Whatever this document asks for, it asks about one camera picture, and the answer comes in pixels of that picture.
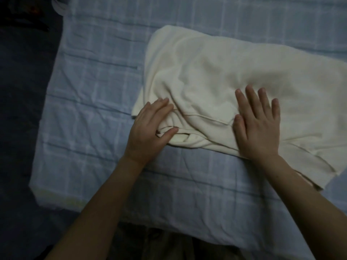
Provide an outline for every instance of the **hand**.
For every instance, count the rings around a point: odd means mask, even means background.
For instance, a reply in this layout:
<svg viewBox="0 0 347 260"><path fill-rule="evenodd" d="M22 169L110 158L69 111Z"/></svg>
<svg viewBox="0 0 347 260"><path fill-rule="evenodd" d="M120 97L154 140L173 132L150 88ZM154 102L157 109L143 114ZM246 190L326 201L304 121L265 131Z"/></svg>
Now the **hand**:
<svg viewBox="0 0 347 260"><path fill-rule="evenodd" d="M177 133L173 127L160 138L156 135L160 122L174 109L169 99L159 98L153 104L147 102L135 118L130 130L124 157L144 167L154 159L164 146Z"/></svg>
<svg viewBox="0 0 347 260"><path fill-rule="evenodd" d="M280 138L280 106L278 99L269 104L265 88L246 87L246 95L235 91L240 115L234 119L233 130L241 155L252 161L262 161L278 155Z"/></svg>

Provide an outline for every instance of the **finger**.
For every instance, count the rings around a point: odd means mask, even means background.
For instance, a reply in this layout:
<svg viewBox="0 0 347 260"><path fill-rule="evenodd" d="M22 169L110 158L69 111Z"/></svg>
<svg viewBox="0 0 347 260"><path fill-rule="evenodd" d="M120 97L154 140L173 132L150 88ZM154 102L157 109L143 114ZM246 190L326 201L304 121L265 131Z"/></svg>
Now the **finger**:
<svg viewBox="0 0 347 260"><path fill-rule="evenodd" d="M163 145L163 147L169 143L172 137L178 132L177 127L172 127L167 132L164 133L163 136L160 137L159 141Z"/></svg>
<svg viewBox="0 0 347 260"><path fill-rule="evenodd" d="M271 102L271 109L272 109L272 116L274 120L280 122L281 121L281 109L280 109L280 103L277 98L274 98Z"/></svg>
<svg viewBox="0 0 347 260"><path fill-rule="evenodd" d="M140 112L137 114L137 117L135 118L135 120L138 120L142 115L143 113L145 112L145 110L148 108L148 106L150 106L151 104L149 102L147 102L143 108L140 110Z"/></svg>
<svg viewBox="0 0 347 260"><path fill-rule="evenodd" d="M151 126L157 129L160 122L162 122L173 109L173 104L166 105L165 107L159 109L157 113L155 113L154 117L150 120Z"/></svg>
<svg viewBox="0 0 347 260"><path fill-rule="evenodd" d="M253 87L250 85L248 85L246 87L246 96L248 98L249 104L250 104L252 111L254 113L254 116L258 119L264 118L265 114L263 111L263 107L260 103L260 100L259 100L257 94L254 92Z"/></svg>
<svg viewBox="0 0 347 260"><path fill-rule="evenodd" d="M245 142L247 140L246 126L241 115L237 114L234 118L234 123L232 124L232 129L235 133L235 138L237 144Z"/></svg>
<svg viewBox="0 0 347 260"><path fill-rule="evenodd" d="M269 103L269 99L267 98L267 94L266 94L265 88L261 88L261 89L258 90L258 96L259 96L260 103L261 103L261 105L263 107L263 111L265 113L265 116L267 118L273 118L272 112L271 112L270 103Z"/></svg>
<svg viewBox="0 0 347 260"><path fill-rule="evenodd" d="M145 122L150 122L150 120L153 118L153 116L155 115L155 113L157 113L157 111L159 109L161 109L162 107L166 106L169 103L169 99L157 99L153 104L151 104L148 109L146 110L146 112L143 115L143 120Z"/></svg>
<svg viewBox="0 0 347 260"><path fill-rule="evenodd" d="M245 119L246 124L252 122L255 119L255 116L245 95L240 89L235 91L235 95L239 105L240 114Z"/></svg>

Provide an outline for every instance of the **person's left hand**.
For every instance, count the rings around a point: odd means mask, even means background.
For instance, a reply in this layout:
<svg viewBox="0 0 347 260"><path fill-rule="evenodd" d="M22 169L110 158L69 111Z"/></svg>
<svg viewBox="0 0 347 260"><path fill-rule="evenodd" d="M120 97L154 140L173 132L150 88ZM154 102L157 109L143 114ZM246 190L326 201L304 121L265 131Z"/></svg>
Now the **person's left hand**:
<svg viewBox="0 0 347 260"><path fill-rule="evenodd" d="M130 130L125 158L144 167L178 132L178 128L173 127L160 138L156 135L160 122L174 109L174 105L168 103L168 98L159 98L153 104L147 102L141 109Z"/></svg>

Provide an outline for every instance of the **bed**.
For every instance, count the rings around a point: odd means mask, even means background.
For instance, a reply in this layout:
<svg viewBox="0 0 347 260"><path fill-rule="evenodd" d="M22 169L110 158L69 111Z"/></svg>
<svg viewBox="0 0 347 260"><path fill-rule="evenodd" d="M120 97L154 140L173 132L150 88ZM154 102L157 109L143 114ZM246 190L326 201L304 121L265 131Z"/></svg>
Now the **bed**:
<svg viewBox="0 0 347 260"><path fill-rule="evenodd" d="M176 25L347 60L347 0L71 0L46 92L30 188L80 211L122 156L143 86L146 44ZM347 172L322 194L347 214ZM164 148L122 220L248 251L313 259L288 210L248 161Z"/></svg>

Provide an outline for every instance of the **person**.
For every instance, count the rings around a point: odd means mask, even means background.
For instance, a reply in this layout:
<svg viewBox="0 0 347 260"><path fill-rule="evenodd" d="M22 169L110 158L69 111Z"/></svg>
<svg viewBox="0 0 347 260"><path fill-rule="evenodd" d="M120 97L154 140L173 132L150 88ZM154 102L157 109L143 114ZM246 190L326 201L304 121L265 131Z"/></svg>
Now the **person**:
<svg viewBox="0 0 347 260"><path fill-rule="evenodd" d="M319 194L279 156L280 105L269 103L264 88L236 92L240 114L232 128L240 153L253 161L278 193L316 259L347 259L347 216ZM160 122L173 110L169 100L147 102L130 131L123 157L88 202L47 260L106 259L121 209L144 166L177 133L156 136Z"/></svg>

